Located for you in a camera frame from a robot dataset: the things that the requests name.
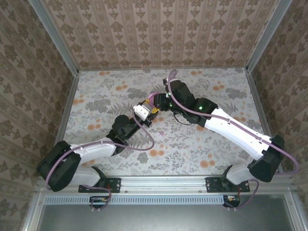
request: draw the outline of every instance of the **floral wallpaper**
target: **floral wallpaper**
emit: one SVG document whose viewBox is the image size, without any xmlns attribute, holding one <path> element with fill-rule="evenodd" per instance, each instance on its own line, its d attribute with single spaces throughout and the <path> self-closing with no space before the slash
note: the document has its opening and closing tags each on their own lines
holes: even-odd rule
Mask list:
<svg viewBox="0 0 308 231">
<path fill-rule="evenodd" d="M 308 211 L 308 1 L 293 0 L 253 77 L 272 134 L 301 165 L 294 179 Z M 285 159 L 283 167 L 293 164 Z"/>
<path fill-rule="evenodd" d="M 43 0 L 81 70 L 244 66 L 278 0 Z"/>
<path fill-rule="evenodd" d="M 0 1 L 0 230 L 18 230 L 72 75 L 26 0 Z"/>
<path fill-rule="evenodd" d="M 154 92 L 165 92 L 162 82 L 171 69 L 82 71 L 79 73 L 64 139 L 86 143 L 105 137 L 118 115 L 131 116 L 131 108 Z M 216 102 L 238 121 L 262 132 L 257 110 L 243 68 L 179 69 L 177 78 L 196 97 Z M 155 140 L 146 152 L 125 150 L 119 155 L 87 162 L 106 175 L 204 175 L 222 174 L 230 164 L 249 155 L 219 134 L 197 125 L 182 125 L 171 112 L 159 112 L 148 131 Z M 137 132 L 129 145 L 149 147 L 144 132 Z"/>
</svg>

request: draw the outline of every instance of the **floral tablecloth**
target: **floral tablecloth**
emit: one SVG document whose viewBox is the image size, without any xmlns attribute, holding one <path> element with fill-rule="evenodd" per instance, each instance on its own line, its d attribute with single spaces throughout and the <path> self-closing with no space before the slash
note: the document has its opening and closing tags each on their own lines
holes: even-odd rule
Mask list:
<svg viewBox="0 0 308 231">
<path fill-rule="evenodd" d="M 162 79 L 171 69 L 89 71 L 79 83 L 64 139 L 86 143 L 105 137 L 116 116 L 131 116 L 131 108 L 154 92 L 165 92 Z M 180 69 L 177 78 L 195 97 L 206 97 L 250 128 L 262 132 L 243 68 Z M 170 112 L 159 112 L 148 128 L 155 140 L 146 152 L 125 150 L 112 157 L 87 162 L 106 175 L 209 175 L 221 174 L 230 164 L 249 155 L 219 134 L 197 125 L 182 125 Z M 128 143 L 146 148 L 150 141 L 139 131 Z"/>
</svg>

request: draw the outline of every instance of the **black cable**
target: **black cable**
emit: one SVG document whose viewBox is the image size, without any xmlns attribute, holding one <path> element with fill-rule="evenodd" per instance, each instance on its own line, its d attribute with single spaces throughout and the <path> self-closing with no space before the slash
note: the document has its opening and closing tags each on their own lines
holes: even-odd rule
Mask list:
<svg viewBox="0 0 308 231">
<path fill-rule="evenodd" d="M 176 119 L 176 121 L 178 121 L 180 124 L 183 124 L 183 125 L 191 125 L 192 123 L 190 123 L 190 124 L 184 124 L 184 123 L 182 123 L 182 122 L 180 122 L 179 120 L 178 120 L 178 118 L 175 116 L 176 114 L 175 113 L 173 113 L 173 117 Z"/>
</svg>

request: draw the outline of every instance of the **yellow clip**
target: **yellow clip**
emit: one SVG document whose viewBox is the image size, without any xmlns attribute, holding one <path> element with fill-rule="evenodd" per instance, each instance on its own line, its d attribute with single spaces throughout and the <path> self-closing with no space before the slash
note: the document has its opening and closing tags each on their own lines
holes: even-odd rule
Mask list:
<svg viewBox="0 0 308 231">
<path fill-rule="evenodd" d="M 158 108 L 153 108 L 153 109 L 152 109 L 152 114 L 155 114 L 155 113 L 157 113 L 157 112 L 159 112 L 159 109 L 158 109 Z"/>
</svg>

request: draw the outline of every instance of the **patterned wall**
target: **patterned wall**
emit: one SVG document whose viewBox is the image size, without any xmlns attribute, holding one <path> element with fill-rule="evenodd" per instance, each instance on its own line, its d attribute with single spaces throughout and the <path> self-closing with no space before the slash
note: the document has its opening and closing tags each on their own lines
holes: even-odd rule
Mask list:
<svg viewBox="0 0 308 231">
<path fill-rule="evenodd" d="M 308 1 L 293 0 L 253 76 L 272 134 L 301 165 L 295 177 L 308 208 Z M 285 170 L 293 169 L 284 161 Z"/>
<path fill-rule="evenodd" d="M 72 76 L 26 0 L 0 1 L 0 230 L 26 216 Z"/>
<path fill-rule="evenodd" d="M 244 66 L 278 0 L 43 0 L 80 69 Z"/>
</svg>

